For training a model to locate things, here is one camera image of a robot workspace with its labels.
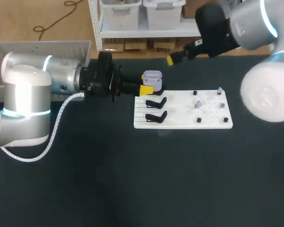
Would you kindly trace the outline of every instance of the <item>floor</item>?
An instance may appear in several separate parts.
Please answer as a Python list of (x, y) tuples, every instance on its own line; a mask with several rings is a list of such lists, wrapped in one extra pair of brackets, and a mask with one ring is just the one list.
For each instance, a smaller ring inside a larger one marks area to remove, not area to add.
[[(33, 31), (35, 26), (48, 27), (54, 21), (70, 12), (73, 6), (63, 5), (65, 0), (0, 0), (0, 42), (4, 41), (37, 41), (39, 33)], [(58, 24), (47, 30), (42, 38), (49, 40), (92, 40), (93, 28), (89, 14), (88, 1), (78, 4), (76, 11)], [(263, 47), (250, 52), (237, 49), (227, 55), (267, 54)], [(98, 55), (94, 45), (91, 58)], [(166, 57), (166, 53), (150, 52), (115, 53), (114, 58), (157, 58)]]

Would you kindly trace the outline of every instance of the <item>white storage bin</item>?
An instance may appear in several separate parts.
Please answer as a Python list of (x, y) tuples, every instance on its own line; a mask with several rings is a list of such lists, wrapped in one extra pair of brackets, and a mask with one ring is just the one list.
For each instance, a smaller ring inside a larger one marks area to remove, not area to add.
[(104, 20), (112, 31), (138, 30), (139, 6), (142, 0), (100, 0)]
[(177, 29), (186, 0), (143, 0), (150, 30)]

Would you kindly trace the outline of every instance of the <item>black clip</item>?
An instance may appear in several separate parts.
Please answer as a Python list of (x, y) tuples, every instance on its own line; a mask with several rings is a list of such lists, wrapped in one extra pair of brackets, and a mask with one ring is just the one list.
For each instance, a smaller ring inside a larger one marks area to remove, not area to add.
[(164, 85), (162, 85), (161, 90), (160, 90), (160, 91), (154, 91), (154, 92), (152, 93), (152, 95), (160, 96), (160, 95), (162, 95), (162, 94), (163, 94), (163, 92), (164, 92), (164, 91), (165, 91), (165, 86), (164, 86)]
[(167, 116), (167, 111), (164, 111), (161, 117), (157, 117), (155, 115), (147, 113), (145, 115), (145, 119), (147, 122), (156, 122), (156, 123), (161, 124), (165, 120), (166, 116)]
[(167, 101), (167, 98), (164, 97), (160, 103), (156, 103), (156, 102), (151, 101), (151, 100), (146, 100), (145, 103), (147, 105), (147, 108), (151, 107), (151, 108), (162, 109), (163, 106), (165, 105), (166, 101)]

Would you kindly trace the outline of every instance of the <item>cardboard box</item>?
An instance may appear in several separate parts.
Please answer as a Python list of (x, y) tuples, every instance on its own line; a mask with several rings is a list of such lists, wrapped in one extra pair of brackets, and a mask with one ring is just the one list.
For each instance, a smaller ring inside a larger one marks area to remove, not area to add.
[(125, 52), (145, 53), (147, 49), (146, 38), (128, 38), (125, 39)]
[(176, 38), (155, 38), (153, 48), (174, 49)]
[(182, 8), (183, 17), (186, 19), (195, 18), (195, 11), (211, 1), (219, 2), (218, 0), (186, 0), (186, 4)]
[(124, 52), (124, 39), (104, 39), (103, 50), (107, 52)]

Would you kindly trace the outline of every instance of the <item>black end effector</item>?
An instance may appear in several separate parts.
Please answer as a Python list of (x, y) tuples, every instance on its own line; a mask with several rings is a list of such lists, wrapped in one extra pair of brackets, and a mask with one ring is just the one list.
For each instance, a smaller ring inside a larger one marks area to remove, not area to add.
[(98, 60), (90, 60), (88, 67), (81, 68), (80, 90), (84, 90), (86, 96), (111, 95), (114, 101), (121, 83), (120, 70), (113, 64), (111, 53), (100, 52)]
[(167, 58), (169, 65), (180, 63), (184, 57), (192, 60), (199, 54), (208, 54), (212, 58), (239, 47), (232, 35), (230, 20), (218, 3), (209, 2), (198, 8), (195, 20), (202, 40), (188, 43), (182, 51), (172, 53)]
[[(122, 73), (122, 67), (113, 63), (111, 53), (100, 52), (97, 60), (90, 60), (88, 67), (80, 70), (80, 90), (84, 90), (86, 96), (111, 96), (114, 102), (121, 93), (140, 96), (145, 94), (147, 86), (143, 86), (142, 80), (131, 80)], [(164, 87), (154, 95), (161, 95)]]

